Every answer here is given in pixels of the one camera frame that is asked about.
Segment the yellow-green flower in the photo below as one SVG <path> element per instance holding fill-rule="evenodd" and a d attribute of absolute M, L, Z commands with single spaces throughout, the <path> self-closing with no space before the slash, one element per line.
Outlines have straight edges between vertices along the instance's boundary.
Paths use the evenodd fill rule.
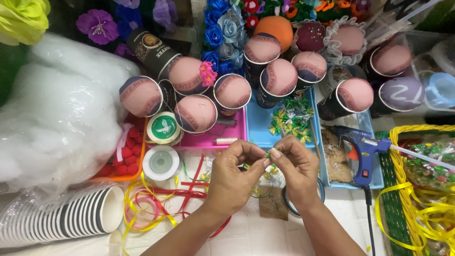
<path fill-rule="evenodd" d="M 49 0 L 0 0 L 0 42 L 32 45 L 49 28 Z"/>

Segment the fingernail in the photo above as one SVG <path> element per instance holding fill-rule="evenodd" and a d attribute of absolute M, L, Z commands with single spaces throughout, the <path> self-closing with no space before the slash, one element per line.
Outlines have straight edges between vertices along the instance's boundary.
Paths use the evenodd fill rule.
<path fill-rule="evenodd" d="M 281 152 L 279 152 L 278 150 L 276 150 L 275 148 L 272 148 L 270 150 L 270 154 L 274 157 L 274 158 L 279 158 L 281 156 Z"/>
<path fill-rule="evenodd" d="M 268 167 L 269 165 L 271 165 L 271 164 L 272 164 L 272 161 L 271 161 L 270 159 L 266 158 L 266 159 L 264 160 L 264 167 L 265 167 L 265 168 L 267 168 L 267 167 Z"/>

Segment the blue tray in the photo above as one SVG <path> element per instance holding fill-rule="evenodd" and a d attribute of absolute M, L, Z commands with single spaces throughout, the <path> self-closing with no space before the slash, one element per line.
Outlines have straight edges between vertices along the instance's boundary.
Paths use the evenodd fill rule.
<path fill-rule="evenodd" d="M 314 110 L 314 114 L 318 116 L 318 110 Z M 371 116 L 369 110 L 357 114 L 357 120 L 359 122 L 359 129 L 367 131 L 374 136 L 373 125 L 371 123 Z M 329 173 L 327 171 L 327 165 L 325 163 L 324 146 L 322 143 L 318 145 L 321 153 L 321 160 L 319 160 L 320 178 L 324 187 L 339 188 L 339 189 L 361 189 L 359 185 L 354 182 L 341 183 L 329 181 Z M 384 188 L 384 178 L 382 177 L 381 164 L 379 162 L 379 155 L 375 153 L 373 155 L 373 169 L 371 170 L 371 184 L 370 189 L 382 189 Z"/>
<path fill-rule="evenodd" d="M 246 111 L 246 121 L 247 121 L 247 140 L 251 143 L 258 145 L 261 148 L 271 148 L 279 139 L 281 139 L 280 134 L 272 135 L 268 130 L 269 126 L 272 123 L 273 111 L 279 109 L 277 105 L 271 109 L 261 108 L 256 102 L 256 96 L 258 95 L 257 90 L 253 90 L 252 98 L 250 102 L 245 106 Z M 308 105 L 313 107 L 314 116 L 312 117 L 314 132 L 316 136 L 312 134 L 311 142 L 306 142 L 305 146 L 307 148 L 314 148 L 314 137 L 316 141 L 320 144 L 321 141 L 321 129 L 319 125 L 319 118 L 316 109 L 316 96 L 314 94 L 314 89 L 307 91 L 305 93 L 305 98 L 308 99 Z"/>

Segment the wooden skewer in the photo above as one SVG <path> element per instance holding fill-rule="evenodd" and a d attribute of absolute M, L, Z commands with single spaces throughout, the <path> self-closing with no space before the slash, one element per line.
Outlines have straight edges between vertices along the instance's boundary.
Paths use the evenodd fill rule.
<path fill-rule="evenodd" d="M 314 147 L 316 148 L 316 154 L 318 155 L 318 158 L 321 159 L 321 153 L 319 152 L 318 142 L 316 141 L 317 135 L 314 132 L 313 122 L 311 121 L 311 119 L 310 119 L 310 126 L 311 126 L 311 132 L 313 133 Z"/>

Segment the power cord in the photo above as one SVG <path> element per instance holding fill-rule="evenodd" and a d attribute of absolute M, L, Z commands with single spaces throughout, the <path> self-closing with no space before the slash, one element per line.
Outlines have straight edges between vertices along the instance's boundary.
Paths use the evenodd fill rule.
<path fill-rule="evenodd" d="M 373 225 L 371 224 L 371 190 L 369 186 L 364 187 L 365 192 L 365 201 L 367 203 L 367 215 L 368 215 L 368 226 L 370 231 L 370 239 L 371 239 L 371 250 L 373 251 L 373 256 L 376 256 L 376 250 L 374 249 L 374 238 L 373 238 Z"/>

